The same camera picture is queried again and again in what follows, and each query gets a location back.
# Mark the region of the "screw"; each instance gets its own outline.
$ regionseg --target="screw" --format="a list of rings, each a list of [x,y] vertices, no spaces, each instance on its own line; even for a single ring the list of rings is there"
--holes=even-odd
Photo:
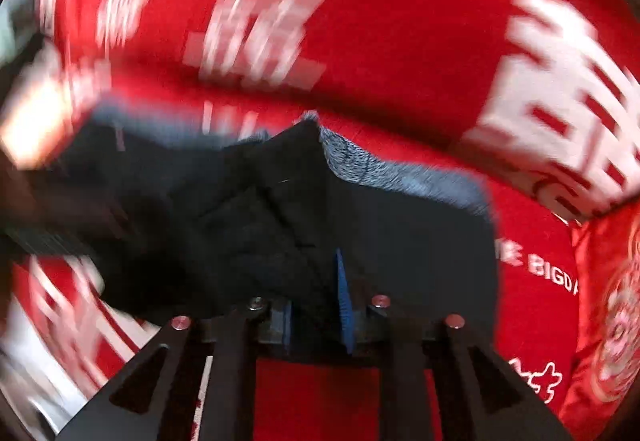
[[[462,329],[465,326],[465,319],[460,315],[449,315],[444,319],[444,323],[451,329]]]
[[[371,299],[373,307],[378,309],[386,309],[391,305],[391,299],[387,295],[375,295]]]
[[[191,326],[191,319],[188,316],[176,316],[171,320],[171,326],[176,331],[184,331]]]
[[[262,297],[259,297],[259,296],[254,297],[249,302],[250,311],[259,311],[263,307],[264,307],[264,300],[262,300]]]

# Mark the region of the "black fabric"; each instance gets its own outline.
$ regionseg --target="black fabric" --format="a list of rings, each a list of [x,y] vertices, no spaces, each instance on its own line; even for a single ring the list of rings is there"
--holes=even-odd
[[[335,253],[362,299],[391,297],[420,316],[458,312],[491,336],[497,298],[493,230],[442,202],[339,180],[313,121],[266,142],[169,150],[116,143],[88,124],[54,172],[114,192],[129,233],[84,237],[103,298],[151,322],[210,317],[254,296],[293,305],[292,341],[340,339]]]

